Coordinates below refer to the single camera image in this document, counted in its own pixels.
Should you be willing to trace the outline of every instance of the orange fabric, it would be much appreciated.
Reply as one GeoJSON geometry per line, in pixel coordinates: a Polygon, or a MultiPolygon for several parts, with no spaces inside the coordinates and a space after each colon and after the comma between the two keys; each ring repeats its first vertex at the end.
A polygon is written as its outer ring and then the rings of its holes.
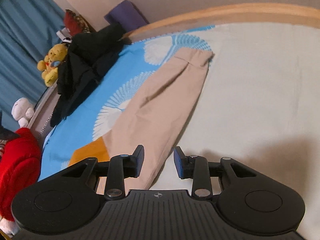
{"type": "Polygon", "coordinates": [[[98,138],[73,153],[69,166],[82,161],[88,157],[96,157],[98,162],[107,162],[110,160],[106,146],[104,145],[102,137],[98,138]]]}

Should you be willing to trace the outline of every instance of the round pad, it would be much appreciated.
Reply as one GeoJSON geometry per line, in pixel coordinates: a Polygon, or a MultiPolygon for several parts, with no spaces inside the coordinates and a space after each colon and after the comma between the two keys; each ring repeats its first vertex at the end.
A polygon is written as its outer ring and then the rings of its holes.
{"type": "Polygon", "coordinates": [[[80,178],[49,177],[20,191],[13,200],[12,213],[21,228],[55,235],[85,225],[99,207],[99,196],[80,178]]]}
{"type": "Polygon", "coordinates": [[[260,212],[276,211],[282,205],[282,199],[273,192],[256,190],[245,196],[248,207],[260,212]]]}
{"type": "Polygon", "coordinates": [[[68,192],[50,190],[40,193],[35,199],[38,209],[47,212],[57,212],[70,206],[72,197],[68,192]]]}
{"type": "Polygon", "coordinates": [[[295,230],[305,206],[300,195],[274,180],[253,179],[231,184],[221,192],[217,207],[235,228],[258,235],[277,235],[295,230]]]}

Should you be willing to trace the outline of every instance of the logo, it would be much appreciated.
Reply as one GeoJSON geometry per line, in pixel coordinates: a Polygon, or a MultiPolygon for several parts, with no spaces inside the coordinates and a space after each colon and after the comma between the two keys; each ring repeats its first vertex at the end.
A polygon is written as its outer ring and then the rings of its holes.
{"type": "Polygon", "coordinates": [[[156,194],[154,194],[153,196],[155,196],[156,198],[160,198],[163,196],[163,194],[161,194],[160,192],[157,192],[156,194]]]}

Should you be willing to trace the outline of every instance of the bed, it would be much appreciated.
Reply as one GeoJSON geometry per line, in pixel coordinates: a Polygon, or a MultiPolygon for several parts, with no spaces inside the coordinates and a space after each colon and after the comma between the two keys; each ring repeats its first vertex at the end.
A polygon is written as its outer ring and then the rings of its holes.
{"type": "MultiPolygon", "coordinates": [[[[313,8],[240,4],[183,14],[128,33],[133,44],[47,137],[40,179],[66,168],[74,150],[110,130],[140,85],[178,48],[212,50],[203,91],[177,145],[186,155],[209,161],[232,157],[292,187],[306,203],[298,232],[318,239],[319,28],[320,11],[313,8]]],[[[53,89],[48,98],[56,97],[53,89]]],[[[53,107],[44,100],[30,126],[41,130],[41,144],[50,129],[39,127],[53,107]]],[[[191,185],[178,178],[171,154],[151,189],[190,190],[191,185]]],[[[212,186],[219,193],[217,180],[212,186]]]]}

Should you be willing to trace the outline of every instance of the stuffed toy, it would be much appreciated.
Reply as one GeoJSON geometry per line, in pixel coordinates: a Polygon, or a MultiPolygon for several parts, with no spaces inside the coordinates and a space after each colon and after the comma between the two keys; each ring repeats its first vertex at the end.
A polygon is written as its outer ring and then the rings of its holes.
{"type": "Polygon", "coordinates": [[[37,182],[41,150],[28,128],[12,132],[1,125],[1,119],[0,111],[0,140],[6,142],[0,160],[0,229],[14,235],[19,227],[11,213],[11,203],[20,190],[37,182]]]}
{"type": "Polygon", "coordinates": [[[42,78],[47,87],[51,87],[58,79],[58,66],[68,53],[64,44],[56,44],[49,50],[44,60],[38,62],[37,68],[42,71],[42,78]]]}
{"type": "Polygon", "coordinates": [[[33,105],[26,98],[16,101],[11,110],[12,117],[18,121],[20,127],[27,127],[34,113],[33,105]]]}

